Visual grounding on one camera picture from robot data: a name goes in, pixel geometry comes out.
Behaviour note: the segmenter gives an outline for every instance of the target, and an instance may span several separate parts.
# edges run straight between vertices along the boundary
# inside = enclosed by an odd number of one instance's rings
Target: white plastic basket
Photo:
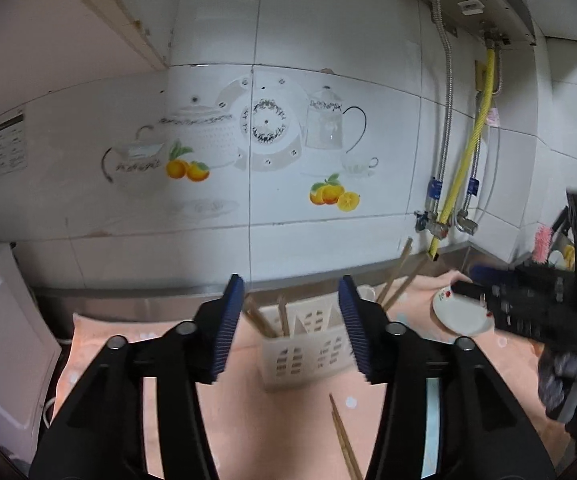
[[[358,287],[360,296],[375,301],[375,290]],[[264,306],[262,316],[281,333],[277,305]],[[286,305],[291,337],[264,338],[260,370],[268,389],[286,388],[328,377],[354,364],[353,350],[337,304],[337,293]],[[295,334],[296,317],[307,333]]]

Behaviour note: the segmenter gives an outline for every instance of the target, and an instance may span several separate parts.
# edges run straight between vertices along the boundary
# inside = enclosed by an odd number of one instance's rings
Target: pair of chopsticks
[[[344,455],[344,462],[346,463],[349,476],[351,477],[351,480],[362,480],[362,472],[360,471],[360,466],[358,465],[358,461],[355,458],[355,453],[351,447],[349,436],[344,429],[344,424],[342,424],[342,417],[340,417],[340,412],[337,410],[337,406],[335,405],[333,394],[329,394],[329,399],[331,400],[331,405],[333,407],[331,415],[333,416],[335,433],[337,433],[337,438],[340,441],[340,448],[342,449],[342,455]]]
[[[264,337],[290,337],[291,331],[289,329],[289,316],[286,314],[286,297],[283,294],[278,298],[278,310],[280,311],[280,324],[282,327],[281,334],[278,334],[267,319],[262,316],[259,307],[251,296],[246,296],[244,299],[244,307],[242,309],[246,319],[248,319]]]
[[[384,288],[382,289],[382,291],[379,293],[379,296],[377,297],[377,303],[382,305],[382,309],[385,312],[388,312],[389,309],[395,304],[395,301],[400,299],[400,297],[405,292],[405,290],[408,288],[408,286],[411,285],[411,283],[413,282],[415,277],[420,272],[422,272],[422,269],[424,269],[424,266],[431,260],[430,257],[422,258],[420,260],[420,263],[418,263],[415,266],[415,268],[413,269],[413,272],[411,272],[411,274],[409,276],[407,276],[407,278],[404,280],[404,283],[402,283],[402,285],[399,286],[399,288],[395,291],[395,293],[393,293],[393,296],[391,296],[385,302],[384,300],[387,297],[387,293],[389,293],[389,289],[393,285],[393,282],[395,282],[395,280],[399,276],[400,272],[402,272],[402,268],[404,267],[407,258],[411,254],[412,248],[413,248],[413,239],[409,237],[408,240],[406,240],[405,248],[402,250],[402,254],[400,255],[399,263],[393,269],[393,272],[391,272],[389,279],[384,284]]]

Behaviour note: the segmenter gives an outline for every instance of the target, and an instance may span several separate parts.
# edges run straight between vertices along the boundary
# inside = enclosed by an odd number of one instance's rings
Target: orange fruit illustration
[[[353,211],[358,204],[360,203],[360,195],[354,193],[352,191],[347,191],[339,197],[337,201],[337,206],[340,211],[344,211],[348,213],[349,211]]]
[[[183,178],[188,171],[188,162],[182,160],[181,158],[176,158],[174,160],[170,160],[166,164],[166,174],[171,178]]]
[[[322,200],[324,200],[325,204],[335,204],[339,200],[339,198],[344,194],[344,186],[340,184],[331,185],[327,184],[326,186],[322,186]]]
[[[311,191],[309,194],[309,199],[315,205],[323,205],[324,200],[322,198],[322,193],[324,192],[325,186],[319,187],[315,192]]]
[[[194,160],[188,167],[188,170],[186,170],[186,176],[193,182],[202,182],[202,180],[206,180],[209,175],[210,170],[208,166],[197,160]]]

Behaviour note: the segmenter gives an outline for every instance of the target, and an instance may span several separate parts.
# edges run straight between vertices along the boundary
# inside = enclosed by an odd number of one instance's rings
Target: pink brush
[[[553,231],[550,227],[540,226],[535,233],[535,246],[533,248],[533,261],[537,264],[545,264],[551,248]]]

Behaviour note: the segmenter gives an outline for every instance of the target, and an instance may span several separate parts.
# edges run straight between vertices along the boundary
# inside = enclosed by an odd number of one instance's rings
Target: pink tag
[[[486,116],[486,124],[494,128],[500,127],[500,113],[497,111],[497,108],[489,109],[489,114]]]

